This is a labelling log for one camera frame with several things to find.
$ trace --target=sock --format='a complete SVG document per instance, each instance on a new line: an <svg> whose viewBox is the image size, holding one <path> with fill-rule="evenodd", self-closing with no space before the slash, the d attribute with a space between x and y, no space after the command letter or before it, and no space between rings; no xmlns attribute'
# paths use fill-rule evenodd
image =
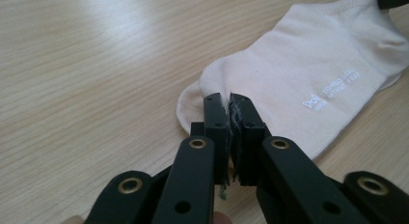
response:
<svg viewBox="0 0 409 224"><path fill-rule="evenodd" d="M273 135L318 156L378 90L409 65L409 41L376 0L293 5L247 49L216 60L177 103L186 131L203 97L250 98Z"/></svg>

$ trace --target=wood grain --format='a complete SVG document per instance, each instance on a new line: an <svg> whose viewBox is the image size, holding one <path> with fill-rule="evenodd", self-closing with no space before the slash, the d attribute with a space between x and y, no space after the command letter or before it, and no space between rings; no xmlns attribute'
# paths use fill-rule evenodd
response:
<svg viewBox="0 0 409 224"><path fill-rule="evenodd" d="M180 92L246 48L294 3L334 0L0 0L0 223L86 217L126 170L154 175L186 137ZM409 37L409 7L391 11ZM368 170L409 192L409 75L380 92L317 161ZM255 189L215 209L265 223Z"/></svg>

